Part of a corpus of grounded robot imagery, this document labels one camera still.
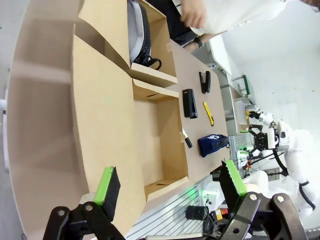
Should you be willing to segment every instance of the shoe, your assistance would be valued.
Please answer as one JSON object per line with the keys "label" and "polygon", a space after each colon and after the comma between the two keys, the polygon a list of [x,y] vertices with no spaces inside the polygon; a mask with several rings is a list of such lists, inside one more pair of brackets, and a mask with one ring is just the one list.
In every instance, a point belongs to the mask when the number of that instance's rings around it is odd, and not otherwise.
{"label": "shoe", "polygon": [[135,1],[128,1],[127,12],[130,64],[150,67],[158,62],[156,70],[159,70],[161,60],[151,57],[150,26],[146,9]]}

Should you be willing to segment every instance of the person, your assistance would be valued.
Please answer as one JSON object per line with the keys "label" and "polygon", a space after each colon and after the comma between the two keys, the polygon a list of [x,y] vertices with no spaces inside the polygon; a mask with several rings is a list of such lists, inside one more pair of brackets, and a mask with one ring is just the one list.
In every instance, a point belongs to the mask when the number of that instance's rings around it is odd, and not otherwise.
{"label": "person", "polygon": [[[170,38],[190,53],[233,27],[275,18],[288,1],[147,0],[166,16]],[[300,1],[320,8],[320,0]]]}

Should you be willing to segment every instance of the gray floor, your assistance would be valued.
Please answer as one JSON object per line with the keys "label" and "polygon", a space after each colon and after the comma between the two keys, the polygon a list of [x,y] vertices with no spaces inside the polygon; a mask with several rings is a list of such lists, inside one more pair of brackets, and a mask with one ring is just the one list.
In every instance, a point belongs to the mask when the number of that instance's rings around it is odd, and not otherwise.
{"label": "gray floor", "polygon": [[[0,97],[10,78],[16,42],[28,0],[0,1]],[[0,130],[0,238],[3,240],[25,239],[19,220],[9,171],[5,169]]]}

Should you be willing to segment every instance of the cardboard compartment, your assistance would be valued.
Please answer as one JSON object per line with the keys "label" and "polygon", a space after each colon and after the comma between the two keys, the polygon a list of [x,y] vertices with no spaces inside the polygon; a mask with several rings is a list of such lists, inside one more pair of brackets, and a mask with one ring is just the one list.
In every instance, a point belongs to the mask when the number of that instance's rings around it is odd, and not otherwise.
{"label": "cardboard compartment", "polygon": [[133,80],[75,35],[72,58],[79,167],[95,192],[104,168],[116,166],[121,188],[113,223],[125,234],[146,200],[189,180],[178,93]]}
{"label": "cardboard compartment", "polygon": [[142,167],[145,197],[156,198],[167,186],[188,180],[179,94],[133,80],[135,132],[138,161]]}
{"label": "cardboard compartment", "polygon": [[95,28],[105,39],[105,56],[132,78],[159,87],[174,85],[178,81],[170,47],[167,19],[149,3],[143,0],[138,2],[147,12],[151,35],[151,56],[161,59],[162,67],[159,70],[136,63],[130,64],[127,1],[117,1],[115,4],[113,0],[85,0],[78,17]]}

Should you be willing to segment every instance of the wooden table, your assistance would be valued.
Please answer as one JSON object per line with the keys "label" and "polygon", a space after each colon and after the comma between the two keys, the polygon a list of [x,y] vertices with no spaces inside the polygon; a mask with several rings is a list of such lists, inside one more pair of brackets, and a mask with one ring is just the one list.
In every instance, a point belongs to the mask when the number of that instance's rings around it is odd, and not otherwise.
{"label": "wooden table", "polygon": [[[171,41],[171,47],[178,84],[168,88],[179,92],[182,126],[193,145],[192,148],[188,148],[187,145],[185,145],[189,179],[196,182],[219,167],[222,160],[230,158],[229,149],[227,148],[222,148],[219,151],[202,158],[197,143],[199,138],[210,134],[228,135],[224,106],[216,73],[211,71],[205,64],[175,42]],[[211,72],[211,87],[210,93],[203,94],[201,92],[199,72],[205,71]],[[193,89],[198,118],[190,119],[186,118],[184,115],[182,99],[182,91],[184,89]],[[208,115],[203,105],[204,102],[207,102],[212,113],[214,126],[210,125]]]}

